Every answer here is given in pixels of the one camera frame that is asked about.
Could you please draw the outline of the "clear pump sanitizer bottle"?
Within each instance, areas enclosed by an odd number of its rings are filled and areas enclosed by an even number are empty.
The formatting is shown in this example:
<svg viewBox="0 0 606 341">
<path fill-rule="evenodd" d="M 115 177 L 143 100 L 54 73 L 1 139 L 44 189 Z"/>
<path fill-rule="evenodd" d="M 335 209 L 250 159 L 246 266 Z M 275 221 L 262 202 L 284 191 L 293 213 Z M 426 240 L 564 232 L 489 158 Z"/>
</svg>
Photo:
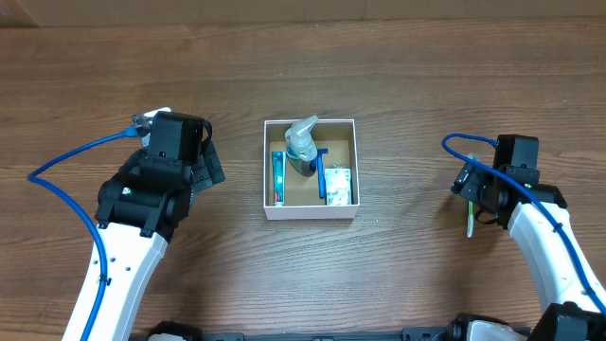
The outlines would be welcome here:
<svg viewBox="0 0 606 341">
<path fill-rule="evenodd" d="M 317 157 L 317 147 L 312 129 L 318 120 L 318 116 L 298 120 L 285 133 L 287 159 L 297 172 L 306 177 L 314 174 L 312 162 Z"/>
</svg>

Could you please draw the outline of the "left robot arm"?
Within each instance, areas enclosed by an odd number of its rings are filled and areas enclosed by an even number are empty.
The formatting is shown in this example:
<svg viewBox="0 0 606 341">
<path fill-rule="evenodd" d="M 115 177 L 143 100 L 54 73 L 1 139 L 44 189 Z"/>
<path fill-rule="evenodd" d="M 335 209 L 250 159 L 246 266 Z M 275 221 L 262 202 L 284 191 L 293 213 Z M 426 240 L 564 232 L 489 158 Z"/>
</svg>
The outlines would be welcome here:
<svg viewBox="0 0 606 341">
<path fill-rule="evenodd" d="M 133 121 L 142 147 L 99 189 L 100 242 L 92 249 L 66 340 L 129 338 L 178 224 L 197 193 L 225 178 L 208 120 L 164 107 Z"/>
</svg>

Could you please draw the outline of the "green white soap packet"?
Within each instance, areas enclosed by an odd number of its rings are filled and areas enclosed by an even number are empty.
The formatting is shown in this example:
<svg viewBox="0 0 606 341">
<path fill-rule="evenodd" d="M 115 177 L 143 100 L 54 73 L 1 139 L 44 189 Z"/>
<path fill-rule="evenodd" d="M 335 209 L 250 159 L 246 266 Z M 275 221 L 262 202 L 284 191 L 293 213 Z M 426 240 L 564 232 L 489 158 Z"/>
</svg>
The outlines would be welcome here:
<svg viewBox="0 0 606 341">
<path fill-rule="evenodd" d="M 349 168 L 325 169 L 326 203 L 328 206 L 352 204 L 351 170 Z"/>
</svg>

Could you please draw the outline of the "green white toothbrush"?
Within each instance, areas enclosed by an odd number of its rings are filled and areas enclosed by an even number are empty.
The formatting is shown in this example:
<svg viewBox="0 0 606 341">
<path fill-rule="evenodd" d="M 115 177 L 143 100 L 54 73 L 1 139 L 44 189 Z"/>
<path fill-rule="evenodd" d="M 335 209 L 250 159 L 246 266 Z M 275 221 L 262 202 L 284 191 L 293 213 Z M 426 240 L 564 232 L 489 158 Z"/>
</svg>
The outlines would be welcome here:
<svg viewBox="0 0 606 341">
<path fill-rule="evenodd" d="M 474 230 L 474 203 L 469 201 L 468 202 L 468 219 L 467 219 L 467 229 L 466 229 L 466 236 L 468 239 L 472 238 L 473 235 L 473 230 Z"/>
</svg>

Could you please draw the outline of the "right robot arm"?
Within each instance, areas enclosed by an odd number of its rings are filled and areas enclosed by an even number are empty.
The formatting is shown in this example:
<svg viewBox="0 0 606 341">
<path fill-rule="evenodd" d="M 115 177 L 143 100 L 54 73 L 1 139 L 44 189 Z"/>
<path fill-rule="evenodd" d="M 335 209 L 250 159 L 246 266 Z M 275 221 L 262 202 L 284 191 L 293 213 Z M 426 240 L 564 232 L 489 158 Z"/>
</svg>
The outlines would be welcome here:
<svg viewBox="0 0 606 341">
<path fill-rule="evenodd" d="M 491 165 L 443 148 L 463 161 L 451 191 L 471 205 L 468 223 L 490 215 L 521 250 L 543 311 L 529 333 L 504 321 L 464 314 L 448 328 L 451 340 L 602 340 L 605 289 L 581 251 L 561 191 L 540 181 L 539 140 L 525 135 L 486 138 Z"/>
</svg>

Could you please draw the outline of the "red green toothpaste tube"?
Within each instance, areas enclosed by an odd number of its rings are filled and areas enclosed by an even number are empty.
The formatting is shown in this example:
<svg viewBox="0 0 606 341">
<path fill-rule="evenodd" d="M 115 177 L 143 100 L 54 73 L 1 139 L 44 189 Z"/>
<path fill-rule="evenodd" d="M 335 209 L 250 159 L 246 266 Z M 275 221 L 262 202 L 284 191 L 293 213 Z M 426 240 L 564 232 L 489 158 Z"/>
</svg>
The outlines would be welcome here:
<svg viewBox="0 0 606 341">
<path fill-rule="evenodd" d="M 285 189 L 284 189 L 284 178 L 285 178 L 285 152 L 272 152 L 272 177 L 273 177 L 273 198 L 274 206 L 284 206 L 285 204 Z"/>
</svg>

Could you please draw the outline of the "blue disposable razor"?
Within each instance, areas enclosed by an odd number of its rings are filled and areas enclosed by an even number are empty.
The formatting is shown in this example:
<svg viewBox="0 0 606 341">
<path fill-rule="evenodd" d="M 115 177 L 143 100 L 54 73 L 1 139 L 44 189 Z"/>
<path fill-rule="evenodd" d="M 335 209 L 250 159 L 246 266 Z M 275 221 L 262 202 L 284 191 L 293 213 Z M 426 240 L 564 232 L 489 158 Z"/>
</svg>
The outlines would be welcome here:
<svg viewBox="0 0 606 341">
<path fill-rule="evenodd" d="M 326 176 L 325 176 L 325 167 L 323 162 L 323 155 L 328 154 L 328 149 L 318 149 L 317 156 L 311 163 L 311 169 L 317 172 L 318 178 L 318 195 L 320 199 L 325 199 L 327 195 L 326 190 Z"/>
</svg>

